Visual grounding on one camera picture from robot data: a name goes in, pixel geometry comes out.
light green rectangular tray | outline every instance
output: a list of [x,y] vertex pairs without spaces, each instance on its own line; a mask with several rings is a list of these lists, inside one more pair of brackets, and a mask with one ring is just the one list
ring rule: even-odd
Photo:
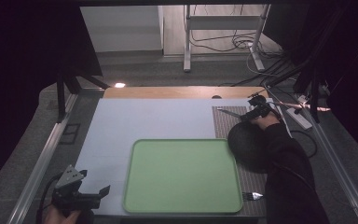
[[138,140],[123,206],[131,213],[238,212],[241,187],[227,140]]

person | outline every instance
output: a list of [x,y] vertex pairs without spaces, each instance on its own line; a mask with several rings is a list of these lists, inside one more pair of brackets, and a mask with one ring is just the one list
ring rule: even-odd
[[81,211],[73,211],[65,217],[60,210],[53,204],[49,206],[44,224],[75,224]]
[[273,167],[265,187],[267,223],[329,223],[302,146],[271,112],[250,122],[264,131],[268,141],[265,150]]

black round object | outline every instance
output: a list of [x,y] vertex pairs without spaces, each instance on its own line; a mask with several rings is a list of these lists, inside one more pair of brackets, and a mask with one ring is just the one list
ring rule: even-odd
[[270,167],[264,132],[249,122],[236,124],[228,133],[228,146],[234,157],[246,168],[265,173]]

human hand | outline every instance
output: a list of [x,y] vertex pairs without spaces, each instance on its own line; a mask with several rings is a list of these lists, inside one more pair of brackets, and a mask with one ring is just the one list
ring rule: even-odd
[[261,116],[256,118],[256,119],[252,119],[251,120],[252,124],[258,125],[258,127],[260,127],[261,130],[266,130],[267,127],[269,125],[272,124],[276,124],[276,123],[280,123],[277,119],[277,117],[275,116],[274,113],[269,112],[264,118],[262,118]]
[[48,208],[45,224],[75,224],[81,211],[73,211],[69,217],[65,217],[53,204]]

